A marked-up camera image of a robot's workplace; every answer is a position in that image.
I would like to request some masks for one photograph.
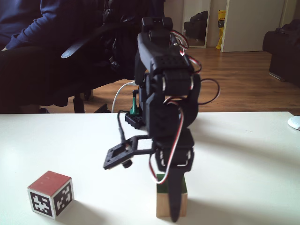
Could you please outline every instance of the green component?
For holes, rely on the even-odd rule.
[[[130,115],[131,116],[137,116],[140,114],[140,111],[136,105],[136,97],[133,97],[133,102],[132,102],[132,108],[130,109]]]
[[[164,178],[164,174],[157,174],[157,179],[161,181]],[[187,193],[187,185],[186,180],[184,179],[184,176],[182,178],[182,184],[181,184],[181,193],[185,194]],[[163,184],[157,184],[157,193],[161,194],[167,194],[168,193],[168,180]]]

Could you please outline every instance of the person's arm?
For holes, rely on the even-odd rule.
[[[61,47],[70,41],[80,18],[80,0],[41,0],[42,17],[35,19],[19,35],[13,35],[6,46]]]

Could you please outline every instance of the dark blue sweater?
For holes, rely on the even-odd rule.
[[[0,45],[66,49],[95,26],[95,0],[0,0]]]

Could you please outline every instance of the black sofa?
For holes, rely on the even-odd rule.
[[[208,11],[204,11],[191,17],[189,22],[185,22],[183,29],[186,31],[186,37],[205,41],[207,18]]]
[[[262,49],[272,54],[270,74],[300,87],[300,20],[267,32]]]

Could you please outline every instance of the wooden floor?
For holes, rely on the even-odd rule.
[[[199,107],[199,112],[289,111],[300,115],[300,88],[280,82],[269,75],[271,55],[266,52],[220,52],[215,48],[189,49],[203,66],[202,78],[217,79],[221,85],[219,98]],[[93,113],[102,104],[111,108],[114,96],[127,80],[94,90],[94,99],[85,102],[86,113]],[[116,110],[128,110],[132,104],[132,86],[119,94]],[[213,83],[204,83],[199,96],[203,102],[217,91]],[[66,107],[49,106],[50,113],[73,113],[72,98]]]

